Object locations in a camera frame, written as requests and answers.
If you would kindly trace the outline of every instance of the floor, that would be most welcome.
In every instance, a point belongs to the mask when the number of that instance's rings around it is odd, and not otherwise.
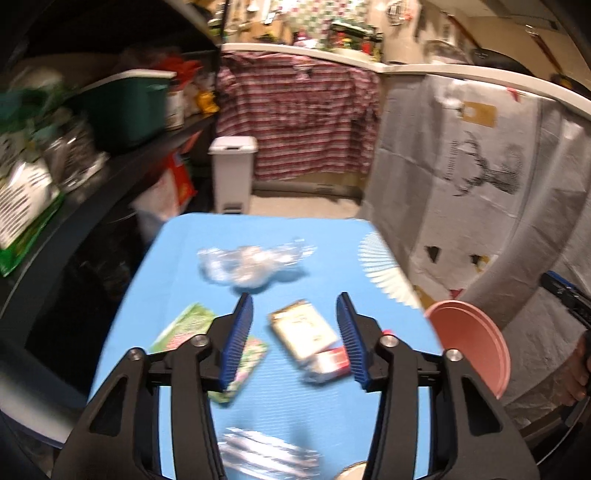
[[[359,202],[353,199],[308,193],[254,192],[249,214],[289,218],[354,218],[358,211]]]

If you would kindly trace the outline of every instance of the striped cloth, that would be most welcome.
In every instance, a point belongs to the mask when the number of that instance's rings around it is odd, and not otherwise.
[[[225,53],[217,134],[256,137],[258,180],[366,174],[378,134],[374,72],[280,53]]]

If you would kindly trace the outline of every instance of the person's hand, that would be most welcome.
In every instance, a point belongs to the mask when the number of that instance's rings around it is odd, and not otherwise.
[[[585,338],[579,339],[577,348],[564,364],[564,370],[561,376],[560,402],[563,405],[571,406],[585,398],[586,385],[591,372],[591,358],[585,365],[583,357],[585,353]]]

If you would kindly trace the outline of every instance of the white counter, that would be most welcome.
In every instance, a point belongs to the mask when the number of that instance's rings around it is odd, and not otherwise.
[[[562,103],[566,108],[591,120],[591,100],[580,96],[566,88],[535,77],[522,75],[521,73],[507,72],[505,70],[488,69],[474,65],[445,65],[445,64],[412,64],[412,65],[387,65],[385,63],[363,61],[353,59],[323,50],[293,47],[291,45],[275,45],[270,43],[226,43],[222,45],[222,51],[266,51],[271,53],[289,53],[292,55],[304,55],[314,59],[333,61],[352,67],[371,70],[380,75],[442,75],[457,79],[478,80],[511,87],[525,92],[535,93],[553,98]]]

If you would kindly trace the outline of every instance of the blue tabletop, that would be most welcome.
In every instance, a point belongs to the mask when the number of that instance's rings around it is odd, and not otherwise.
[[[256,430],[322,455],[321,480],[367,458],[379,394],[364,393],[352,377],[315,386],[301,381],[288,351],[268,326],[267,315],[306,299],[339,331],[335,302],[343,292],[360,314],[375,318],[412,348],[441,354],[441,346],[420,309],[396,301],[387,282],[376,281],[376,268],[397,268],[389,254],[368,258],[381,243],[372,225],[362,220],[284,219],[190,213],[170,220],[145,257],[119,308],[103,348],[93,393],[131,347],[150,346],[188,305],[200,303],[216,315],[230,313],[240,291],[208,282],[201,274],[197,251],[243,245],[270,248],[303,238],[316,247],[302,262],[297,278],[272,280],[254,292],[251,334],[269,344],[257,366],[229,406],[212,402],[215,428]],[[427,474],[430,445],[428,391],[419,392],[418,454],[415,478]],[[160,413],[162,473],[174,478],[170,433],[170,390],[162,389]],[[228,470],[231,479],[246,478]]]

